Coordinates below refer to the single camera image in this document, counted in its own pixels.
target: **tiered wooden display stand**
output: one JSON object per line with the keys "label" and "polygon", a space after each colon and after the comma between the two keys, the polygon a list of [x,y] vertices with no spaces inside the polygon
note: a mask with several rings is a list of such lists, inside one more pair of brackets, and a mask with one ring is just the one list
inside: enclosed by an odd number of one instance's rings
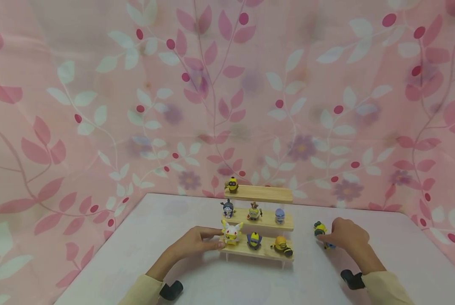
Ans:
{"label": "tiered wooden display stand", "polygon": [[[243,186],[240,185],[236,193],[230,193],[229,190],[225,190],[224,196],[230,198],[233,201],[234,209],[236,213],[227,219],[222,216],[222,219],[227,221],[231,225],[236,225],[241,222],[244,223],[241,231],[248,232],[251,234],[256,231],[256,228],[264,228],[265,230],[281,231],[280,235],[284,235],[284,232],[292,232],[294,229],[292,215],[285,212],[285,222],[279,225],[275,222],[275,211],[266,211],[262,206],[263,217],[256,221],[246,219],[249,209],[236,208],[235,199],[249,200],[256,202],[275,202],[275,203],[292,203],[292,191],[289,189],[283,189],[281,187],[266,187],[266,186]],[[221,252],[226,254],[226,260],[229,259],[229,254],[237,254],[251,257],[258,257],[269,260],[276,260],[282,262],[282,269],[285,267],[285,262],[292,262],[295,256],[295,250],[292,241],[287,239],[287,245],[294,250],[294,255],[286,257],[285,255],[276,252],[270,246],[275,243],[275,238],[262,237],[261,246],[259,249],[251,249],[247,244],[246,234],[241,234],[237,245],[227,244]]]}

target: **tabletop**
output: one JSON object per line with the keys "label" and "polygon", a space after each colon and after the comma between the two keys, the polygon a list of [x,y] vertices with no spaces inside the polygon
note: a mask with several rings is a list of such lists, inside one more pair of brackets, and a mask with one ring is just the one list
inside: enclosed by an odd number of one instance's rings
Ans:
{"label": "tabletop", "polygon": [[[221,200],[147,194],[100,248],[55,305],[116,305],[140,274],[195,225],[221,228]],[[178,263],[165,281],[183,283],[176,305],[369,304],[364,289],[349,290],[340,272],[359,272],[340,248],[324,250],[313,224],[352,219],[370,234],[370,244],[394,272],[417,305],[455,305],[455,267],[407,216],[400,213],[281,205],[259,202],[265,211],[283,208],[292,214],[295,260],[280,261],[212,251]],[[248,208],[249,202],[234,200]]]}

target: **sleeve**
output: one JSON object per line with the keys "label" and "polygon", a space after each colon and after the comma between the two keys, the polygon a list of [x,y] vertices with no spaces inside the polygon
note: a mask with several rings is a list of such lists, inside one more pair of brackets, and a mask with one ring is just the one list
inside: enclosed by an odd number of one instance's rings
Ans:
{"label": "sleeve", "polygon": [[118,305],[156,305],[163,282],[140,275]]}
{"label": "sleeve", "polygon": [[361,277],[372,304],[414,305],[397,276],[391,272],[372,272]]}

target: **minion figurine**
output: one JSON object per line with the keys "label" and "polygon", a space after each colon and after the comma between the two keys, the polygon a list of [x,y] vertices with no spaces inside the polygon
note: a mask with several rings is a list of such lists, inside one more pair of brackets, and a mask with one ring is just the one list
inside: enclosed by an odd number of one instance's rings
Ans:
{"label": "minion figurine", "polygon": [[247,235],[248,238],[248,246],[253,250],[258,250],[261,247],[261,235],[257,234],[256,232]]}
{"label": "minion figurine", "polygon": [[293,255],[293,250],[287,245],[287,240],[283,236],[275,238],[275,243],[270,246],[276,252],[285,255],[286,257],[291,257]]}
{"label": "minion figurine", "polygon": [[224,189],[229,189],[230,193],[237,193],[237,189],[239,189],[239,184],[237,183],[236,178],[231,177],[231,179],[224,184]]}
{"label": "minion figurine", "polygon": [[[321,235],[321,234],[326,234],[326,232],[327,232],[326,226],[323,225],[321,222],[316,222],[314,224],[314,235],[315,236]],[[324,243],[324,249],[334,249],[334,248],[336,248],[335,245]]]}

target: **toy figurine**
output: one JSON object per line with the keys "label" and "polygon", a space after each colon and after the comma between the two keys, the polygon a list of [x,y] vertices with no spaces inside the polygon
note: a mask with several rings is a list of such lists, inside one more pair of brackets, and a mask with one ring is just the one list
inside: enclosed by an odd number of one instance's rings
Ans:
{"label": "toy figurine", "polygon": [[263,211],[261,209],[258,209],[258,206],[259,205],[256,203],[256,201],[251,202],[251,208],[249,209],[247,219],[257,220],[259,216],[263,217]]}
{"label": "toy figurine", "polygon": [[224,184],[224,189],[229,189],[230,193],[237,193],[237,189],[239,189],[239,184],[237,183],[236,178],[231,177],[231,179]]}
{"label": "toy figurine", "polygon": [[293,255],[293,250],[287,245],[287,240],[283,236],[275,238],[275,243],[270,246],[276,252],[284,254],[286,257],[291,257]]}
{"label": "toy figurine", "polygon": [[283,212],[282,209],[276,209],[275,222],[279,225],[282,225],[285,223],[285,212]]}
{"label": "toy figurine", "polygon": [[[327,232],[326,226],[323,225],[321,222],[316,222],[314,224],[314,235],[315,236],[321,235],[321,234],[326,234],[326,232]],[[336,246],[334,246],[333,244],[324,243],[324,249],[334,249],[334,248],[336,248]]]}
{"label": "toy figurine", "polygon": [[229,198],[227,199],[226,203],[221,202],[221,205],[223,206],[222,209],[224,210],[225,218],[229,219],[234,213],[236,213],[234,210],[234,205]]}
{"label": "toy figurine", "polygon": [[248,238],[248,246],[253,250],[258,250],[261,246],[261,235],[257,234],[256,232],[247,235]]}
{"label": "toy figurine", "polygon": [[226,244],[237,244],[239,242],[239,235],[243,228],[243,222],[237,225],[230,225],[224,219],[222,220],[222,233],[224,233],[224,241]]}

